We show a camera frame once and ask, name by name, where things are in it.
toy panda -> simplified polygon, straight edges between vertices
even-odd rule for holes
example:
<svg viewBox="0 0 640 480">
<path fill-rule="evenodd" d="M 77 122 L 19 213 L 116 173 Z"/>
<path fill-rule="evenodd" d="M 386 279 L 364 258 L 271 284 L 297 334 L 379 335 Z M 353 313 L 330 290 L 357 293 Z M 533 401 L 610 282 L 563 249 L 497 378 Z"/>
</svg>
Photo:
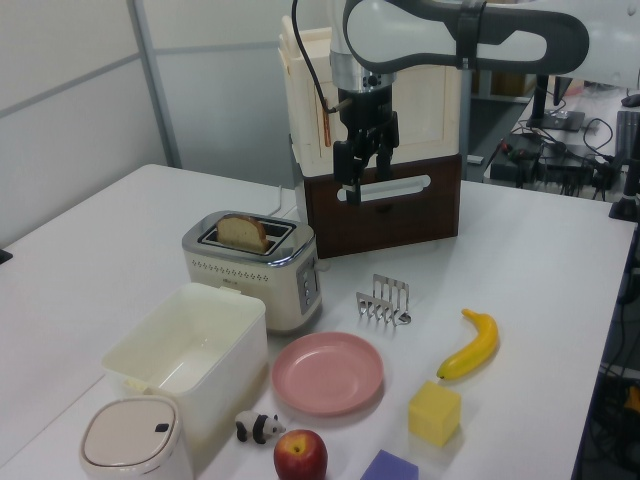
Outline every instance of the toy panda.
<svg viewBox="0 0 640 480">
<path fill-rule="evenodd" d="M 278 421 L 277 415 L 269 418 L 267 415 L 260 415 L 250 410 L 236 415 L 236 429 L 238 440 L 241 442 L 246 442 L 247 438 L 252 437 L 261 445 L 267 443 L 268 438 L 284 433 L 286 430 Z"/>
</svg>

toaster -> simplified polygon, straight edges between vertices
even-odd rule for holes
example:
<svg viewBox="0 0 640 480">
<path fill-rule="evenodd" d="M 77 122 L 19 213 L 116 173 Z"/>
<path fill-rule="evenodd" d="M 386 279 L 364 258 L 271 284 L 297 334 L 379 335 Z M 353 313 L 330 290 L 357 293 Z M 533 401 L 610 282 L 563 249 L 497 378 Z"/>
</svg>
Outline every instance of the toaster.
<svg viewBox="0 0 640 480">
<path fill-rule="evenodd" d="M 268 250 L 256 253 L 218 242 L 217 224 L 228 215 L 250 216 L 260 222 Z M 244 212 L 216 212 L 184 235 L 182 249 L 192 282 L 232 288 L 262 300 L 270 332 L 296 330 L 319 310 L 322 297 L 316 274 L 316 238 L 304 223 Z"/>
</svg>

monitor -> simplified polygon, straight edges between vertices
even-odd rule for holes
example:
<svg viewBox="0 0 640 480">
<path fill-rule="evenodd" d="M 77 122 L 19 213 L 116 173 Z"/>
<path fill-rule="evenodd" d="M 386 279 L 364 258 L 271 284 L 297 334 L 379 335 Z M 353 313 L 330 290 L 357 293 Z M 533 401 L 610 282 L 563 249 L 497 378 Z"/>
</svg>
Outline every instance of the monitor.
<svg viewBox="0 0 640 480">
<path fill-rule="evenodd" d="M 564 97 L 572 79 L 568 77 L 556 77 L 553 88 L 553 105 L 558 107 Z M 569 130 L 577 132 L 584 122 L 584 112 L 564 110 L 562 107 L 545 109 L 549 92 L 549 76 L 536 76 L 536 89 L 533 93 L 533 109 L 527 126 L 531 128 L 543 128 L 550 130 Z"/>
</svg>

metal toast rack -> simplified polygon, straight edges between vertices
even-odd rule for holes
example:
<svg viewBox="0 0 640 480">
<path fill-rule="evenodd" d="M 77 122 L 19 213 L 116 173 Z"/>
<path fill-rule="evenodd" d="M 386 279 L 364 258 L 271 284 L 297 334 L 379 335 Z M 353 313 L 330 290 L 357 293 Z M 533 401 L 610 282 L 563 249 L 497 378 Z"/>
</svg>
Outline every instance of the metal toast rack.
<svg viewBox="0 0 640 480">
<path fill-rule="evenodd" d="M 385 324 L 391 322 L 394 327 L 411 323 L 409 284 L 405 282 L 374 274 L 373 296 L 356 292 L 356 300 L 360 318 L 366 314 L 369 319 L 375 318 L 377 322 L 383 321 Z"/>
</svg>

banana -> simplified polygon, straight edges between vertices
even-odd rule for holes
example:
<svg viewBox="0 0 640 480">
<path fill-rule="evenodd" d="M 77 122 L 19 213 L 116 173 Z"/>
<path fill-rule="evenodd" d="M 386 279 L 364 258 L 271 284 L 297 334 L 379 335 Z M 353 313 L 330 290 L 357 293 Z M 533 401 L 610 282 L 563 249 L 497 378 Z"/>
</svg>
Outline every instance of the banana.
<svg viewBox="0 0 640 480">
<path fill-rule="evenodd" d="M 447 358 L 438 369 L 438 377 L 453 380 L 466 375 L 486 361 L 498 346 L 498 325 L 491 315 L 476 313 L 467 308 L 462 314 L 478 330 L 478 335 L 462 350 Z"/>
</svg>

